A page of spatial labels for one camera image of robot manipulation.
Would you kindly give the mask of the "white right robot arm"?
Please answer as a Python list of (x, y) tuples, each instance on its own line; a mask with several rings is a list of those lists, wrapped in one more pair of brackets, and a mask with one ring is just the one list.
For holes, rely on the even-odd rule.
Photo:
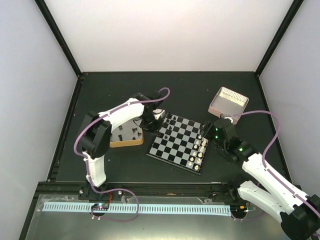
[(292, 240), (306, 240), (320, 229), (319, 196), (309, 196), (278, 173), (254, 146), (238, 137), (230, 119), (208, 121), (200, 134), (261, 184), (238, 177), (227, 189), (230, 200), (253, 203), (277, 220)]

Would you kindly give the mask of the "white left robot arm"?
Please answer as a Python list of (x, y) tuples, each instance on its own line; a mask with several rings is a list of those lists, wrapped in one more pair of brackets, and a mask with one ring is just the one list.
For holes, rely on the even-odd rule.
[(109, 148), (119, 147), (120, 142), (127, 143), (128, 131), (114, 132), (126, 123), (139, 120), (139, 129), (152, 134), (160, 131), (164, 121), (164, 111), (160, 104), (170, 95), (169, 88), (161, 88), (146, 96), (142, 93), (132, 95), (120, 105), (99, 113), (88, 112), (81, 124), (73, 144), (73, 152), (83, 158), (86, 181), (90, 186), (89, 193), (97, 200), (113, 192), (107, 190), (105, 155)]

